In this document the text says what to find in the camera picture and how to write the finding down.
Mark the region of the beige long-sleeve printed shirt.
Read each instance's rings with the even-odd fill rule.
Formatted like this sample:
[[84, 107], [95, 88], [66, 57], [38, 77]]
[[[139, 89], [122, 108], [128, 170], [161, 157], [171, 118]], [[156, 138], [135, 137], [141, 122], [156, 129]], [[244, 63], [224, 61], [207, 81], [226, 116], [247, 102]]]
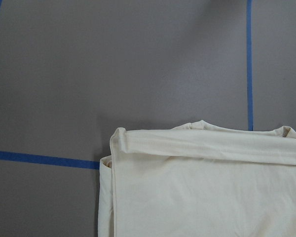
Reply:
[[100, 237], [296, 237], [296, 132], [203, 120], [118, 128], [100, 160]]

